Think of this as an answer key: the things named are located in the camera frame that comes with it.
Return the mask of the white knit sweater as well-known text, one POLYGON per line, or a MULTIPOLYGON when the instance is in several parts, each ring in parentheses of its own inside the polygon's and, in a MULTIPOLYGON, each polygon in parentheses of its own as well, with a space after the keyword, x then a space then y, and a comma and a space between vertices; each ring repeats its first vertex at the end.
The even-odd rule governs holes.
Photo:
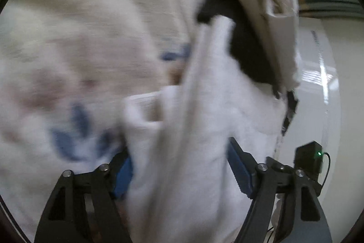
POLYGON ((232 242, 239 233, 250 202, 228 164, 228 139, 263 161, 286 107, 229 55, 234 27, 223 16, 201 25, 181 84, 123 101, 133 242, 232 242))

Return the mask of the black folded garment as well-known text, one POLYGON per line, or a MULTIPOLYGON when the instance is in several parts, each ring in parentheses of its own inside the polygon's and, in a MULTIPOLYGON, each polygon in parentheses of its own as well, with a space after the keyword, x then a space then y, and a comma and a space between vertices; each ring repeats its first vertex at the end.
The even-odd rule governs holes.
POLYGON ((209 23, 218 15, 235 22, 230 54, 238 61, 241 70, 257 83, 275 85, 274 71, 239 0, 205 0, 197 15, 197 21, 209 23))

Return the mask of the floral bed quilt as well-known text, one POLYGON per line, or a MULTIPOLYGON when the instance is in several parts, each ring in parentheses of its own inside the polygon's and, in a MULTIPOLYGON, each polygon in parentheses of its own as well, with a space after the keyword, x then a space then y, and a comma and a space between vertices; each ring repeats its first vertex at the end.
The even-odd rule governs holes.
POLYGON ((182 83, 203 0, 9 0, 1 13, 1 194, 29 239, 61 172, 108 162, 123 101, 182 83))

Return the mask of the beige folded garment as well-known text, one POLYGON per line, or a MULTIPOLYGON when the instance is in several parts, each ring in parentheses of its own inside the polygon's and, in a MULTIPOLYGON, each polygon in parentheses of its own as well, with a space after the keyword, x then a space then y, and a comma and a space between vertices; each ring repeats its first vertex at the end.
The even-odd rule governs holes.
POLYGON ((279 88, 300 84, 297 47, 298 0, 239 0, 273 68, 279 88))

